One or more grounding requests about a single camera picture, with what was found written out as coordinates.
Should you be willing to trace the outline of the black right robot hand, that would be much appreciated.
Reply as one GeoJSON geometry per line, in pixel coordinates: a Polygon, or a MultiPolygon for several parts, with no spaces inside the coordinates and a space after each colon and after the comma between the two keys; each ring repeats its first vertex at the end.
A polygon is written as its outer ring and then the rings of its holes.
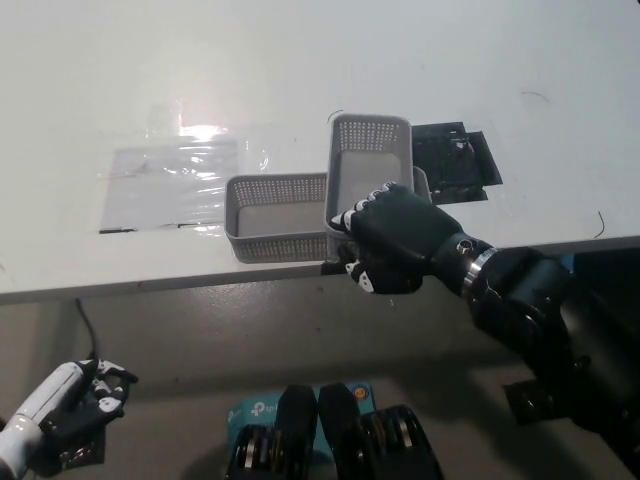
{"type": "Polygon", "coordinates": [[[334,216],[329,226],[356,244],[355,251],[339,248],[340,261],[355,283],[374,294],[414,293],[433,276],[463,296],[496,253],[446,212],[393,182],[334,216]]]}

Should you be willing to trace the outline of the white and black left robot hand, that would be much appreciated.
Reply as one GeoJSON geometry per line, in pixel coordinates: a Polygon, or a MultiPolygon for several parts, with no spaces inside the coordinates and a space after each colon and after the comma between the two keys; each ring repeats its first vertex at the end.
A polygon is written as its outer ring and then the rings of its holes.
{"type": "Polygon", "coordinates": [[[1,431],[1,450],[24,455],[51,441],[79,440],[124,415],[138,377],[103,359],[61,364],[22,403],[1,431]]]}

